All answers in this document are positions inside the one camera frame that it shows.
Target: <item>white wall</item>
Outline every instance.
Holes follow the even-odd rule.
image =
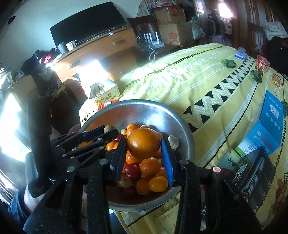
[[[109,0],[29,0],[0,33],[0,63],[19,70],[37,50],[55,47],[50,27],[89,7]],[[136,17],[141,0],[112,0],[122,16]]]

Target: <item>sleeve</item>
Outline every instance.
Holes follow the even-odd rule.
[[[19,190],[13,197],[10,205],[8,206],[8,212],[13,216],[13,218],[24,226],[30,212],[27,210],[24,204],[24,193],[26,187]]]

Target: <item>tv stand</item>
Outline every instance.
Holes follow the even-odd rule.
[[[77,78],[74,78],[79,68],[97,59],[106,70],[107,76],[115,81],[137,67],[134,49],[136,44],[132,27],[125,26],[103,33],[63,54],[57,59],[53,69],[61,82],[65,82],[79,102],[83,103],[83,99],[87,97]]]

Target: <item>television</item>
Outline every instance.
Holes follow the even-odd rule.
[[[112,2],[80,11],[50,28],[55,45],[84,42],[102,33],[121,28],[126,21]]]

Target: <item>red tomato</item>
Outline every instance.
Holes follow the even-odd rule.
[[[137,181],[140,178],[141,169],[134,164],[128,164],[125,166],[125,172],[128,177],[131,177],[133,181]]]
[[[120,141],[120,138],[121,138],[121,134],[118,134],[117,138],[115,138],[114,141],[119,142],[119,141]]]

